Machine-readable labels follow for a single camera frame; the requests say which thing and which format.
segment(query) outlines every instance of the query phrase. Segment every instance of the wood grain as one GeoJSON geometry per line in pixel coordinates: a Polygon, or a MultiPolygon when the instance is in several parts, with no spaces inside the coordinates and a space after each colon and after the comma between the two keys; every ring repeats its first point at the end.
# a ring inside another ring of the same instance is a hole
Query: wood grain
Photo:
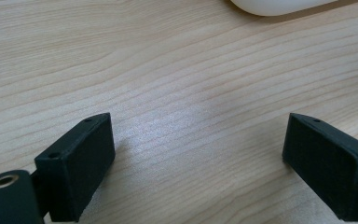
{"type": "Polygon", "coordinates": [[[358,138],[358,1],[1,0],[0,173],[103,112],[117,158],[80,223],[342,223],[281,152],[290,112],[358,138]]]}

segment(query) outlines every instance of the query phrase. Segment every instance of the white mouse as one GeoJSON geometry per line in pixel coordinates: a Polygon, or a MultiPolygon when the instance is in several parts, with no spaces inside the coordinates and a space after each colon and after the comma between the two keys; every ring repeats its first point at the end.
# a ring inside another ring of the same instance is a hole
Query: white mouse
{"type": "Polygon", "coordinates": [[[337,0],[231,0],[237,7],[259,16],[280,16],[337,0]]]}

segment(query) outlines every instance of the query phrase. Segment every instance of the screw hole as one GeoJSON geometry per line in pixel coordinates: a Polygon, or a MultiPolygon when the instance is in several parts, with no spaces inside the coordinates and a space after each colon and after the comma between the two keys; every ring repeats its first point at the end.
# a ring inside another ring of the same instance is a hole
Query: screw hole
{"type": "Polygon", "coordinates": [[[0,189],[12,185],[19,179],[18,175],[5,175],[0,178],[0,189]]]}
{"type": "Polygon", "coordinates": [[[50,154],[48,155],[48,157],[51,158],[51,159],[57,159],[57,158],[60,157],[60,152],[50,153],[50,154]]]}

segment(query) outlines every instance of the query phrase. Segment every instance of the black plastic part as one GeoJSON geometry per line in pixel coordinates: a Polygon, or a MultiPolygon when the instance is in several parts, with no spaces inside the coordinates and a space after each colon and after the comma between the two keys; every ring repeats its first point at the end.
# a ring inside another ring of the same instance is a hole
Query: black plastic part
{"type": "Polygon", "coordinates": [[[358,140],[312,117],[291,114],[283,160],[345,221],[358,221],[358,140]]]}
{"type": "Polygon", "coordinates": [[[114,158],[109,114],[82,120],[37,156],[37,175],[49,189],[51,220],[78,221],[114,158]]]}
{"type": "Polygon", "coordinates": [[[42,224],[31,177],[15,170],[0,174],[0,224],[42,224]]]}

